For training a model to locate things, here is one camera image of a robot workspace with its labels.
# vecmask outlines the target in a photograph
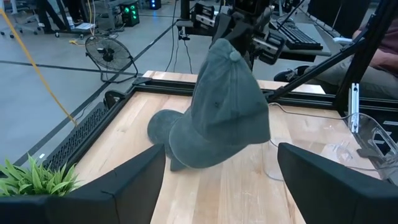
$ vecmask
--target black vent grille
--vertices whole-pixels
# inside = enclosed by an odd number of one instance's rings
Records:
[[[45,168],[57,170],[66,162],[74,164],[80,159],[76,156],[81,144],[91,136],[100,122],[104,119],[108,109],[103,103],[96,107],[75,127],[72,132],[61,142],[61,144],[43,162]]]

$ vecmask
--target fan grille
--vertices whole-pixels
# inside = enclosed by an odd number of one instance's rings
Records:
[[[121,71],[132,60],[126,46],[110,37],[101,35],[89,37],[85,47],[91,59],[108,70]]]

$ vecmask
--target white cable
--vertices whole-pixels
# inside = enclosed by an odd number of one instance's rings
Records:
[[[93,33],[95,32],[95,19],[96,19],[96,13],[95,13],[95,2],[93,0],[93,8],[94,8],[94,28],[93,28]]]

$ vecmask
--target shoe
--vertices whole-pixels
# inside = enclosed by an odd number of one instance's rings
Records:
[[[284,72],[279,72],[275,77],[274,81],[276,82],[291,82],[295,80],[296,78],[300,77],[301,75],[304,74],[305,70],[309,67],[309,65],[302,65],[294,70],[287,70]]]
[[[80,24],[82,24],[83,23],[83,19],[74,19],[73,20],[73,24],[75,25],[75,26],[78,26],[78,25],[80,25]]]

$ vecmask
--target person's leg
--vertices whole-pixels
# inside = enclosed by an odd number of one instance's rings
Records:
[[[350,62],[341,62],[319,74],[308,84],[320,85],[326,93],[336,94]],[[369,98],[398,99],[398,78],[393,74],[368,67],[359,83],[359,95]]]
[[[74,23],[80,22],[81,14],[80,14],[79,0],[66,0],[66,4],[69,10],[69,15],[72,17],[73,22]]]
[[[45,10],[47,11],[47,13],[50,15],[51,19],[54,21],[55,25],[57,25],[57,27],[60,30],[65,30],[67,29],[65,27],[65,24],[62,22],[62,20],[59,18],[58,14],[54,11],[54,8],[52,7],[52,5],[47,1],[47,0],[40,0],[43,1],[45,4]]]
[[[39,21],[43,23],[44,27],[43,30],[44,32],[51,29],[51,23],[49,21],[49,18],[47,17],[47,13],[45,11],[45,1],[46,0],[37,0],[37,15],[39,16]]]

